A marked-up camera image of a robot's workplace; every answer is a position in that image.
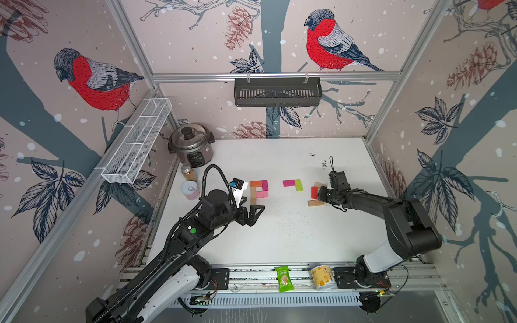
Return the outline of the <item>light pink block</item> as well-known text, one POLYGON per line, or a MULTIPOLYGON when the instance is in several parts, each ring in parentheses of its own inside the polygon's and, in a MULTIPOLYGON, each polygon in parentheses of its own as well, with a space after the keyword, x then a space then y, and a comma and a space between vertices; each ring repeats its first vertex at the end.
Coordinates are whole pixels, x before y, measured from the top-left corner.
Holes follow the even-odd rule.
POLYGON ((265 199, 265 198, 268 198, 269 197, 269 192, 268 191, 261 191, 261 192, 257 192, 256 193, 256 198, 257 199, 265 199))

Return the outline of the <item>orange block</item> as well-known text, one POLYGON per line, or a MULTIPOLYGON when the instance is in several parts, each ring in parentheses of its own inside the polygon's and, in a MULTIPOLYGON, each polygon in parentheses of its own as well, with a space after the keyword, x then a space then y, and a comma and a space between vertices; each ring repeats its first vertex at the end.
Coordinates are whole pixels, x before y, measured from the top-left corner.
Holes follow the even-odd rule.
POLYGON ((263 188, 263 181, 253 181, 250 185, 251 187, 263 188))

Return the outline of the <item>magenta block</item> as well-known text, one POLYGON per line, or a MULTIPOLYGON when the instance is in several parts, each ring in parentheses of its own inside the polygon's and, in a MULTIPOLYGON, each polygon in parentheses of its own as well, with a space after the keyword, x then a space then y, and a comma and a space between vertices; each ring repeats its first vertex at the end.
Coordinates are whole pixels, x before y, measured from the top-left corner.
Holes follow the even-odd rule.
POLYGON ((263 180, 262 181, 262 191, 263 192, 268 192, 269 191, 269 185, 268 185, 268 182, 266 180, 263 180))
POLYGON ((296 186, 296 181, 295 180, 284 180, 283 186, 284 187, 294 187, 294 186, 296 186))

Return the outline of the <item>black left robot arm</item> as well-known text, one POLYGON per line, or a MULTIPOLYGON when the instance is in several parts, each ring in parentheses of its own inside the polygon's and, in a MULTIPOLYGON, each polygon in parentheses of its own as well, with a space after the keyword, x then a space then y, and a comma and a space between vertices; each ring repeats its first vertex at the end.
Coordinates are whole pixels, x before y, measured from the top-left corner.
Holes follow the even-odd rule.
POLYGON ((235 184, 222 176, 225 189, 206 191, 209 165, 202 177, 198 203, 172 226, 163 249, 139 274, 107 300, 97 297, 86 308, 86 322, 151 322, 175 300, 193 289, 206 288, 212 266, 199 251, 232 222, 254 226, 263 205, 245 207, 246 197, 235 197, 235 184))

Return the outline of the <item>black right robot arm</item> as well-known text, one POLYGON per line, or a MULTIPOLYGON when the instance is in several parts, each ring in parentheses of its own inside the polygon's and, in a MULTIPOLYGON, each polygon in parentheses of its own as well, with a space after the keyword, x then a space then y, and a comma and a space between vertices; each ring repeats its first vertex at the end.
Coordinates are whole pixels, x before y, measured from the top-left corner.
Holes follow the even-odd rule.
POLYGON ((319 189, 319 200, 346 212, 362 211, 385 222, 387 241, 357 258, 354 280, 370 287, 387 270, 411 257, 441 248, 440 235, 422 203, 414 198, 393 199, 352 189, 344 172, 329 173, 331 188, 319 189))

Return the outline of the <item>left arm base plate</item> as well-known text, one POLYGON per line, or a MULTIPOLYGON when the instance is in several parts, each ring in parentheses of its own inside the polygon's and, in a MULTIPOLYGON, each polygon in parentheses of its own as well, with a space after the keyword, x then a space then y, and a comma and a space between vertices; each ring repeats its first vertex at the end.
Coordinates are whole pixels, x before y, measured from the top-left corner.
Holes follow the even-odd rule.
POLYGON ((228 268, 215 268, 211 270, 211 276, 201 276, 198 290, 207 291, 219 291, 228 290, 230 282, 230 269, 228 268))

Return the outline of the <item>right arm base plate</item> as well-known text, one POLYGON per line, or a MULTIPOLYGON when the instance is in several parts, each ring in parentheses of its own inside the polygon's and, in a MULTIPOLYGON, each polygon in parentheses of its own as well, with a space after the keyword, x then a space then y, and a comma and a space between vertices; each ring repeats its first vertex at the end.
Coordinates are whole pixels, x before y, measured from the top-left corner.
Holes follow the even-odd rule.
POLYGON ((370 273, 355 267, 335 267, 333 269, 338 289, 390 289, 387 272, 370 273))

